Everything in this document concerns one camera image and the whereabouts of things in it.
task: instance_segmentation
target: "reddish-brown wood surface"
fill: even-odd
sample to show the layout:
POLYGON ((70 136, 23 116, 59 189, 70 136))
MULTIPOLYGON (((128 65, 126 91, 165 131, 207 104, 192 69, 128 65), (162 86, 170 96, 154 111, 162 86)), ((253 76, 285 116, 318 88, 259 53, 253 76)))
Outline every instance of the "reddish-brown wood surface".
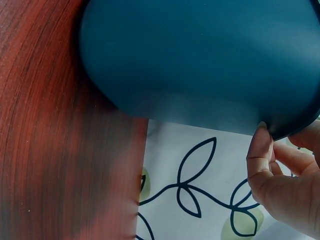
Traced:
POLYGON ((81 0, 0 0, 0 240, 133 239, 147 121, 77 54, 81 0))

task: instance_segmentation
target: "teal bowl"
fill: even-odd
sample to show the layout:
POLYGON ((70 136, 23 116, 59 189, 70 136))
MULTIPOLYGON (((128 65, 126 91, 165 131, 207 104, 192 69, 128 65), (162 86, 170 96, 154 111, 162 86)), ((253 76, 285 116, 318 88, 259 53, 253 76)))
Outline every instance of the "teal bowl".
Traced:
POLYGON ((136 117, 277 140, 320 114, 317 0, 91 0, 80 55, 136 117))

